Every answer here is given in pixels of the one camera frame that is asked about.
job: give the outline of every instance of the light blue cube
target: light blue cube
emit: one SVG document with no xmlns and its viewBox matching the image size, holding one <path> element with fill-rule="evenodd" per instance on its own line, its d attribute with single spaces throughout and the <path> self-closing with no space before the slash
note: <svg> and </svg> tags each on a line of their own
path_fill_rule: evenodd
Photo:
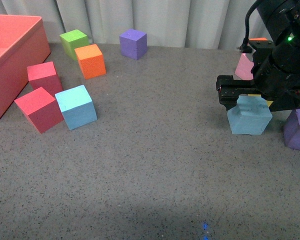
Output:
<svg viewBox="0 0 300 240">
<path fill-rule="evenodd" d="M 94 103 L 84 85 L 58 92 L 55 98 L 70 130 L 98 119 Z"/>
<path fill-rule="evenodd" d="M 272 119 L 267 101 L 260 96 L 239 96 L 227 116 L 232 134 L 261 135 Z"/>
</svg>

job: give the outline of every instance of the cube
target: cube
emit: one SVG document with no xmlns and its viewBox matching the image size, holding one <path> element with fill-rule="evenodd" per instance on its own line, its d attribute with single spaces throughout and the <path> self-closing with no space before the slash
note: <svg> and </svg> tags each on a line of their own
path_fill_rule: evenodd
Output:
<svg viewBox="0 0 300 240">
<path fill-rule="evenodd" d="M 261 97 L 261 94 L 248 94 L 248 96 L 255 96 L 255 97 Z M 268 101 L 266 100 L 266 104 L 268 105 L 268 108 L 273 104 L 274 101 Z"/>
<path fill-rule="evenodd" d="M 97 44 L 76 48 L 75 54 L 84 78 L 91 79 L 106 74 L 104 55 Z"/>
<path fill-rule="evenodd" d="M 60 39 L 65 53 L 75 61 L 77 60 L 75 49 L 90 44 L 88 36 L 78 29 L 61 34 Z"/>
<path fill-rule="evenodd" d="M 300 109 L 290 113 L 283 128 L 283 135 L 285 145 L 300 150 Z"/>
<path fill-rule="evenodd" d="M 147 34 L 142 31 L 129 29 L 119 37 L 121 54 L 128 58 L 138 60 L 147 51 Z"/>
<path fill-rule="evenodd" d="M 227 112 L 232 134 L 261 135 L 272 119 L 267 101 L 260 96 L 239 96 Z"/>
<path fill-rule="evenodd" d="M 234 74 L 242 80 L 252 80 L 254 79 L 254 76 L 251 73 L 253 67 L 254 63 L 250 61 L 246 53 L 242 53 Z"/>
<path fill-rule="evenodd" d="M 84 85 L 59 92 L 55 98 L 70 130 L 97 120 L 94 104 Z"/>
<path fill-rule="evenodd" d="M 27 67 L 29 83 L 33 90 L 43 87 L 52 96 L 63 88 L 52 61 Z"/>
<path fill-rule="evenodd" d="M 56 99 L 43 87 L 17 98 L 14 102 L 41 134 L 64 120 Z"/>
</svg>

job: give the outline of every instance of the yellow block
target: yellow block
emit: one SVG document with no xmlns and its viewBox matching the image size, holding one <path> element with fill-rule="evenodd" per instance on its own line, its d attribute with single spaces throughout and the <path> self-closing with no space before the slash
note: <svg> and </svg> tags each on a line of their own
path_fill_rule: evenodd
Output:
<svg viewBox="0 0 300 240">
<path fill-rule="evenodd" d="M 260 94 L 248 94 L 248 96 L 261 97 Z M 270 107 L 273 102 L 274 101 L 266 101 L 266 104 L 268 104 L 268 107 Z"/>
</svg>

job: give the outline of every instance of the orange cube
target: orange cube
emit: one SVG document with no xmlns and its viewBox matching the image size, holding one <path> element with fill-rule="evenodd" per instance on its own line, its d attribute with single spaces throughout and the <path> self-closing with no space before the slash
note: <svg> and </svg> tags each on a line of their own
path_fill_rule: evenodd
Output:
<svg viewBox="0 0 300 240">
<path fill-rule="evenodd" d="M 74 49 L 79 66 L 85 79 L 106 74 L 104 55 L 97 44 Z"/>
</svg>

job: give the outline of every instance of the purple block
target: purple block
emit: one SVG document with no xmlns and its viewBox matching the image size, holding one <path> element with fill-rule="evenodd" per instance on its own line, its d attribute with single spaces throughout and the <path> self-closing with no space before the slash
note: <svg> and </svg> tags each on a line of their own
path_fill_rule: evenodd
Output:
<svg viewBox="0 0 300 240">
<path fill-rule="evenodd" d="M 129 29 L 120 35 L 121 54 L 138 60 L 148 50 L 147 34 L 143 31 Z"/>
<path fill-rule="evenodd" d="M 289 148 L 300 150 L 300 109 L 292 110 L 284 125 L 283 135 Z"/>
</svg>

